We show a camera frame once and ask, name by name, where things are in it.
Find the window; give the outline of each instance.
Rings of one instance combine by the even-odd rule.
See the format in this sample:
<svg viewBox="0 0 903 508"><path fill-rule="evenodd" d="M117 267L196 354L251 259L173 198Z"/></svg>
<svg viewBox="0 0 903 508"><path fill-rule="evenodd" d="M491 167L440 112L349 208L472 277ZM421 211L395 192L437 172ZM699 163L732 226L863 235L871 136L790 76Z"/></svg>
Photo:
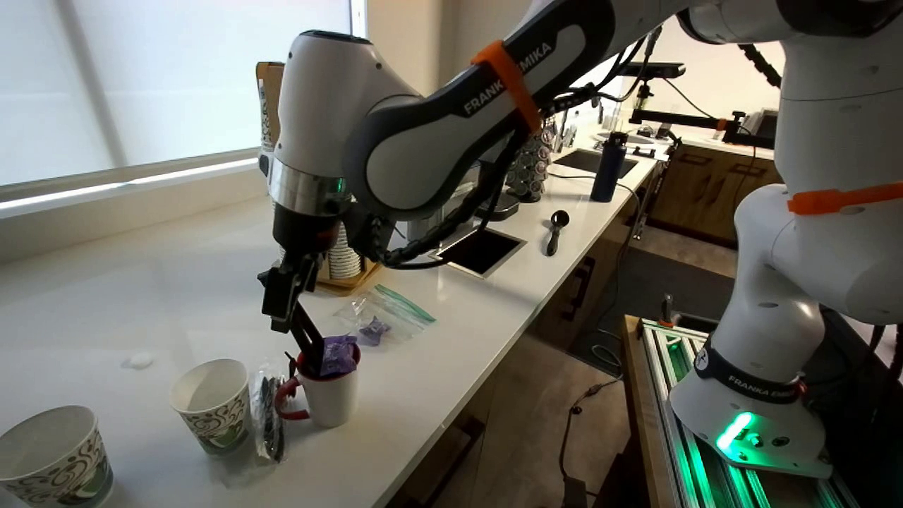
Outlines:
<svg viewBox="0 0 903 508"><path fill-rule="evenodd" d="M0 201L261 147L255 64L349 0L2 0Z"/></svg>

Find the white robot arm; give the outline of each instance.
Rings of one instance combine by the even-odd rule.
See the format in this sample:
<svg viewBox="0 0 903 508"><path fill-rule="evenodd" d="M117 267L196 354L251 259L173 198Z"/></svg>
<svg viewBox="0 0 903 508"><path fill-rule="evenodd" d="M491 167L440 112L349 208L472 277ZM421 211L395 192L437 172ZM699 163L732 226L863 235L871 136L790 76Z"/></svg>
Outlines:
<svg viewBox="0 0 903 508"><path fill-rule="evenodd" d="M272 198L286 257L266 277L266 312L289 330L338 216L349 242L388 266L434 246L388 250L395 219L434 211L479 156L523 137L531 106L666 16L681 13L706 43L783 40L776 167L788 185L739 206L733 295L671 408L732 463L824 476L824 432L795 383L822 340L819 301L863 322L903 322L903 167L883 137L903 123L900 9L903 0L540 0L495 47L509 69L476 58L427 98L366 40L303 33L282 78ZM513 102L513 88L533 103Z"/></svg>

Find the white counter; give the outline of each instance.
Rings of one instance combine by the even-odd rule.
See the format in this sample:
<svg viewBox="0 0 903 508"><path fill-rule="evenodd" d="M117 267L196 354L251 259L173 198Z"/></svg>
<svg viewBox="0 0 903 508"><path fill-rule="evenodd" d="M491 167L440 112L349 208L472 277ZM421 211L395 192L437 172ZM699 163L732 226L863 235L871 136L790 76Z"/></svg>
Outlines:
<svg viewBox="0 0 903 508"><path fill-rule="evenodd" d="M554 167L543 203L495 226L526 240L491 277L455 266L378 270L437 322L407 343L365 349L355 418L338 429L286 424L282 463L248 484L222 484L182 418L176 377L207 357L282 371L289 336L261 312L256 273L277 257L272 203L255 201L182 223L0 266L0 432L56 405L100 415L117 491L110 504L382 504L443 435L486 376L564 283L649 172L640 161L613 203L589 203L594 177ZM555 257L543 219L570 211ZM317 315L345 298L304 295Z"/></svg>

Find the green led light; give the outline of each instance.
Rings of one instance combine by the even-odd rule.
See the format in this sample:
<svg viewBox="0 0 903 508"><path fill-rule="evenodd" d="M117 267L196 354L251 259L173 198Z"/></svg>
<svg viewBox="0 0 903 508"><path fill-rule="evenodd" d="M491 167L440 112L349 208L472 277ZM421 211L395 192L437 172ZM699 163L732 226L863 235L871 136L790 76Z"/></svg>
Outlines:
<svg viewBox="0 0 903 508"><path fill-rule="evenodd" d="M722 452L732 448L739 432L754 421L754 412L739 412L732 425L715 439Z"/></svg>

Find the patterned cup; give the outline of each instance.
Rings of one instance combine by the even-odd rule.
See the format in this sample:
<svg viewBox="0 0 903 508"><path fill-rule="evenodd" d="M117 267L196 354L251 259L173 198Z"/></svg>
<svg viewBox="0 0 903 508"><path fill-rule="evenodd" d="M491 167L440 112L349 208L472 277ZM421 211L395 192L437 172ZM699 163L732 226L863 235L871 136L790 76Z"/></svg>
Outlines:
<svg viewBox="0 0 903 508"><path fill-rule="evenodd" d="M173 388L173 405L213 453L225 453L248 435L248 377L232 357L197 363Z"/></svg>
<svg viewBox="0 0 903 508"><path fill-rule="evenodd" d="M56 405L9 429L0 438L0 484L28 504L104 501L114 467L93 412Z"/></svg>

